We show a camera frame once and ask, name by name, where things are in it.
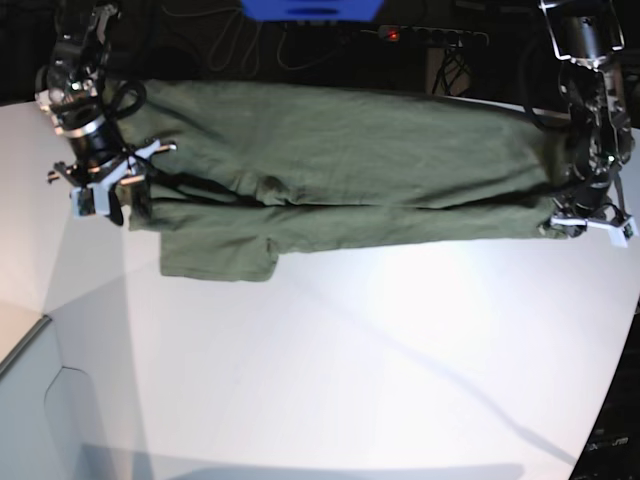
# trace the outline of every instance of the white table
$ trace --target white table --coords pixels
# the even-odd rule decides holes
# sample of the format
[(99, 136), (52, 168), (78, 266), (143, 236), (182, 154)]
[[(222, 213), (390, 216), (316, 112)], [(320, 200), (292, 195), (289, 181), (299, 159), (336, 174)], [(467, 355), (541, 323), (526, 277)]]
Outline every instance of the white table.
[(118, 478), (570, 475), (629, 330), (640, 241), (287, 255), (264, 284), (163, 278), (156, 234), (70, 219), (45, 175), (71, 153), (33, 104), (0, 109), (0, 130), (0, 302), (54, 318), (63, 363), (95, 387), (77, 398), (102, 423), (80, 419), (86, 454), (107, 452)]

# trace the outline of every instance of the green cloth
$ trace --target green cloth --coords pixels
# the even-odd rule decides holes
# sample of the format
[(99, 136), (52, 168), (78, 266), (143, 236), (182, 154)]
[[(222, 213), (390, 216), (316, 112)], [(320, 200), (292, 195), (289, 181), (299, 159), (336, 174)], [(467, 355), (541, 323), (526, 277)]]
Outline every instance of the green cloth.
[(562, 137), (485, 105), (242, 82), (147, 89), (121, 122), (128, 142), (175, 140), (158, 168), (266, 205), (196, 190), (223, 204), (171, 202), (154, 186), (152, 220), (131, 227), (162, 233), (164, 275), (263, 281), (288, 252), (542, 237), (554, 210), (542, 190), (565, 164)]

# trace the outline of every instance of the white tabletop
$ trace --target white tabletop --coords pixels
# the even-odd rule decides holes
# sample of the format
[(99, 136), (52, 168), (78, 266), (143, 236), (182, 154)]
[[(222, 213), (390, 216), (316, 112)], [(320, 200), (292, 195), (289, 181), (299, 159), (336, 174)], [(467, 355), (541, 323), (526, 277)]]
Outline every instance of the white tabletop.
[(94, 382), (78, 401), (103, 431), (87, 443), (122, 472), (137, 452), (158, 479), (568, 478), (640, 294), (640, 241), (444, 242), (286, 255), (263, 284), (163, 278), (156, 234), (70, 218), (67, 186), (45, 177), (72, 156), (33, 104), (1, 108), (0, 129), (0, 302), (52, 315), (63, 363)]
[(42, 318), (38, 312), (0, 301), (0, 363)]

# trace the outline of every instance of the blue object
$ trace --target blue object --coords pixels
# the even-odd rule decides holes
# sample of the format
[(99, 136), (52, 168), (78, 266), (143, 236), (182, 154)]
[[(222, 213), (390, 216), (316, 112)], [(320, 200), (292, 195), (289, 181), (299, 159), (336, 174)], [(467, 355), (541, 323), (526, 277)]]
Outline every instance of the blue object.
[(370, 22), (384, 0), (242, 0), (247, 16), (262, 22), (349, 20)]

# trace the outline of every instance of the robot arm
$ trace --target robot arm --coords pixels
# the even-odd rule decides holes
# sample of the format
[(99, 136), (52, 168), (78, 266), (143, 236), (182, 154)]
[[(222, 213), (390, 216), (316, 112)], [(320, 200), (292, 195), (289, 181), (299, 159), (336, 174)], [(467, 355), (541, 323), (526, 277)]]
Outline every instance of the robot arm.
[[(64, 178), (71, 185), (75, 217), (103, 215), (113, 223), (124, 222), (117, 186), (131, 191), (134, 208), (150, 214), (148, 198), (149, 158), (175, 149), (153, 142), (142, 148), (127, 145), (117, 120), (133, 114), (145, 100), (141, 84), (125, 83), (105, 105), (104, 66), (109, 55), (106, 31), (118, 16), (113, 3), (64, 0), (58, 18), (58, 38), (47, 73), (48, 90), (36, 95), (58, 135), (64, 136), (76, 157), (71, 166), (56, 163), (49, 182)], [(136, 101), (123, 109), (120, 103), (133, 93)]]
[[(579, 187), (556, 198), (556, 226), (577, 236), (592, 226), (609, 231), (616, 245), (638, 235), (626, 212), (620, 170), (634, 148), (631, 119), (625, 107), (620, 65), (615, 52), (624, 48), (611, 0), (540, 0), (553, 49), (565, 62), (560, 91), (569, 105), (575, 159), (570, 177)], [(618, 205), (607, 195), (611, 186)], [(615, 213), (608, 220), (606, 211)]]

